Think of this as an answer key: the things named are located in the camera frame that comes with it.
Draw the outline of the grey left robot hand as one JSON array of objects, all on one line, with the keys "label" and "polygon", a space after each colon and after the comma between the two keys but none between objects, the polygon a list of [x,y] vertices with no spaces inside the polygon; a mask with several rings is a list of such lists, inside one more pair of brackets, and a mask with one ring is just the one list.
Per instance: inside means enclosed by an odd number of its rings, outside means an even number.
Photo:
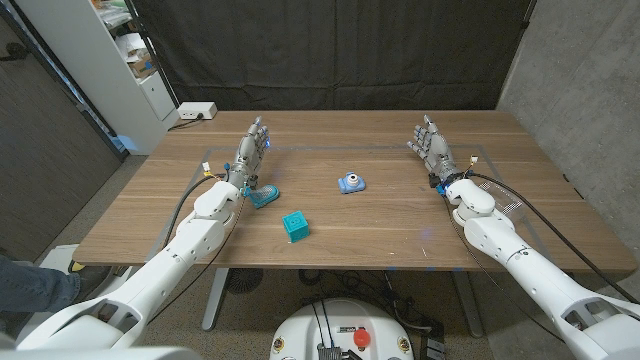
[{"label": "grey left robot hand", "polygon": [[266,149],[270,146],[269,130],[258,116],[241,138],[228,170],[227,182],[239,189],[254,188],[257,185],[258,172]]}]

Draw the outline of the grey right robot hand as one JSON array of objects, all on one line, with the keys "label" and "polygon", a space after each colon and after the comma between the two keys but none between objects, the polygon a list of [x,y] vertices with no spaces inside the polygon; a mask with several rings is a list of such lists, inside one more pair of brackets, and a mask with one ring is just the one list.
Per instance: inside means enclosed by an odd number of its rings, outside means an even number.
[{"label": "grey right robot hand", "polygon": [[407,146],[424,162],[431,188],[445,188],[463,178],[445,137],[428,115],[424,115],[423,125],[415,126],[414,139]]}]

